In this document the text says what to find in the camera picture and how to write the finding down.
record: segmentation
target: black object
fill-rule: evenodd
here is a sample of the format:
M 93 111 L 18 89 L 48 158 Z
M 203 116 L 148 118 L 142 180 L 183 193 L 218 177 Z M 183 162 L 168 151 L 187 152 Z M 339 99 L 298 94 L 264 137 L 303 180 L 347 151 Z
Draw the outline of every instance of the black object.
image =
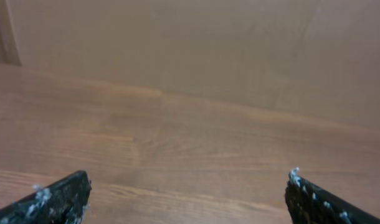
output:
M 380 219 L 297 176 L 297 170 L 288 175 L 285 189 L 285 203 L 294 224 L 380 224 Z
M 77 171 L 0 209 L 0 224 L 79 224 L 91 189 L 86 172 Z

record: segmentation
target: brown wood plank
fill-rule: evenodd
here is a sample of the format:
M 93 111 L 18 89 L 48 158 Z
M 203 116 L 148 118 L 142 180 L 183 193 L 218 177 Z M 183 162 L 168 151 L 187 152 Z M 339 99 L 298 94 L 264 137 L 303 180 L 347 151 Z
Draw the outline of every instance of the brown wood plank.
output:
M 296 166 L 380 217 L 380 131 L 0 65 L 0 207 L 84 169 L 85 223 L 290 223 Z

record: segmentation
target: wooden table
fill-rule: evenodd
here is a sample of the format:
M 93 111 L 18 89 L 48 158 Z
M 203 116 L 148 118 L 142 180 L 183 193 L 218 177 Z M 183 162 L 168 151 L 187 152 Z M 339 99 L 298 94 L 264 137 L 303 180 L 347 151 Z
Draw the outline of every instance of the wooden table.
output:
M 0 207 L 83 169 L 91 223 L 291 223 L 288 171 L 380 217 L 380 131 L 0 65 Z

